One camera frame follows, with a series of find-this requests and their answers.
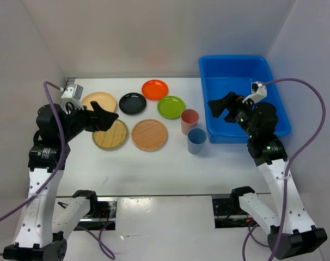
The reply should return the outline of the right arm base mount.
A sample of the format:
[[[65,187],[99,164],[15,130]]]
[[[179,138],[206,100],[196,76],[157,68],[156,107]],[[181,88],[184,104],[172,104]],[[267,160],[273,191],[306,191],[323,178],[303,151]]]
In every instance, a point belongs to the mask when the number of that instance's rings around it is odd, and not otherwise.
[[[252,217],[238,209],[229,194],[212,195],[215,228],[242,228],[256,224]]]

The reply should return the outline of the green plate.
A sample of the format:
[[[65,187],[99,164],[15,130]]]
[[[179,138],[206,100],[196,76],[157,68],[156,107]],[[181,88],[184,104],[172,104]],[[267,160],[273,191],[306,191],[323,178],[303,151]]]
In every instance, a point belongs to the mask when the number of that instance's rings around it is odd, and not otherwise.
[[[177,96],[166,96],[159,100],[157,110],[167,119],[177,119],[186,109],[184,101]]]

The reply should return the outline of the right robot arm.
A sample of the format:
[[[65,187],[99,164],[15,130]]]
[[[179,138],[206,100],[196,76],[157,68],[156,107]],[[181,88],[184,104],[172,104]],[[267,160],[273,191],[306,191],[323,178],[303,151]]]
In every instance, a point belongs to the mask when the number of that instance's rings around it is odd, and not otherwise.
[[[229,207],[232,212],[248,213],[267,234],[272,257],[279,260],[315,251],[327,240],[307,213],[288,167],[288,156],[275,135],[277,111],[268,102],[254,103],[229,92],[219,100],[208,101],[213,117],[228,111],[225,122],[237,123],[248,136],[247,147],[268,184],[277,212],[262,203],[251,187],[233,189]]]

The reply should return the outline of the brown woven bamboo tray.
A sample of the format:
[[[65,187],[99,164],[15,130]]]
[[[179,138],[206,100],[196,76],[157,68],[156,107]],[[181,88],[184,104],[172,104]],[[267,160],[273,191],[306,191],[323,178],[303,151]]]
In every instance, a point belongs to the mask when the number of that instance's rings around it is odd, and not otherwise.
[[[155,119],[141,120],[132,129],[131,139],[134,145],[143,151],[160,149],[167,141],[168,132],[165,125]]]

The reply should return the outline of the orange plate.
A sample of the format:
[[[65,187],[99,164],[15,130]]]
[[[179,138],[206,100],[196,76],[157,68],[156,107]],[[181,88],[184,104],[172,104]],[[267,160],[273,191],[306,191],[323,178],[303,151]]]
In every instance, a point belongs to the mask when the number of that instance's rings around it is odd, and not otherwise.
[[[142,86],[143,96],[151,101],[158,101],[168,95],[168,85],[158,79],[145,82]]]

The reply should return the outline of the light woven bamboo tray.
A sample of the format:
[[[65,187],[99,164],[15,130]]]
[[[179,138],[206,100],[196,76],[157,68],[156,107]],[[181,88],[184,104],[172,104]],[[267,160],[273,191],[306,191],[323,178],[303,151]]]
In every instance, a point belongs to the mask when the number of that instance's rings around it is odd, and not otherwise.
[[[100,149],[114,150],[124,144],[128,134],[127,125],[121,120],[116,120],[109,130],[93,133],[92,140]]]

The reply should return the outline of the pink cup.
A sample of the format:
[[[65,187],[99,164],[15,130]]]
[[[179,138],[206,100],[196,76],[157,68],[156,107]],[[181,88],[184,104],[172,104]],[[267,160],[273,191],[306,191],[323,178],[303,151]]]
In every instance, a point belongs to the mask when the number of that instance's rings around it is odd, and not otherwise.
[[[199,121],[199,114],[196,110],[186,109],[181,113],[181,131],[184,135],[194,128]]]

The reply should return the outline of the black plate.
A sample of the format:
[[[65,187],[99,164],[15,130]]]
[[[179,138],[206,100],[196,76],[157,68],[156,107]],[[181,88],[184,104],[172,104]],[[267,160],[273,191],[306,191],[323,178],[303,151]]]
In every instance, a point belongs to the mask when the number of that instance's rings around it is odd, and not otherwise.
[[[146,108],[146,99],[142,94],[131,92],[119,100],[119,108],[127,115],[138,115]]]

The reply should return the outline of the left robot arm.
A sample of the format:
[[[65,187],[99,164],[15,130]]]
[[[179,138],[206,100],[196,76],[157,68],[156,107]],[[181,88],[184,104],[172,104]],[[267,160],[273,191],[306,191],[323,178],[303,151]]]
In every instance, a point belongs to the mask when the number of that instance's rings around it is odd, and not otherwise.
[[[63,260],[67,239],[80,219],[99,212],[96,192],[78,190],[64,212],[53,220],[59,183],[70,153],[69,141],[83,131],[107,131],[119,117],[97,102],[91,106],[88,110],[69,104],[69,110],[64,111],[58,104],[48,104],[38,110],[38,130],[29,151],[29,192],[22,206],[22,226],[14,243],[4,248],[4,259]]]

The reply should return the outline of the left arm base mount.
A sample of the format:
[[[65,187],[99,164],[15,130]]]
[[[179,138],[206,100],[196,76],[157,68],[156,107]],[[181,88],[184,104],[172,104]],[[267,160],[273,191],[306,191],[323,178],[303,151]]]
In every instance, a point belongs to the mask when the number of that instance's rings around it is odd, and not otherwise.
[[[92,215],[85,215],[78,223],[90,231],[114,231],[117,215],[118,199],[113,197],[98,197],[97,210]]]

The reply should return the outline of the beige plate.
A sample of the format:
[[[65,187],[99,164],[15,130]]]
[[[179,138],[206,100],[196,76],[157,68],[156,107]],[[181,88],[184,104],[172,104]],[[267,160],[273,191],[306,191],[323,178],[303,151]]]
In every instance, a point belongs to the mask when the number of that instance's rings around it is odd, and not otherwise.
[[[91,102],[97,102],[99,106],[105,111],[114,112],[117,106],[115,98],[107,92],[94,92],[87,95],[82,101],[82,105],[86,106],[88,110],[93,111]]]

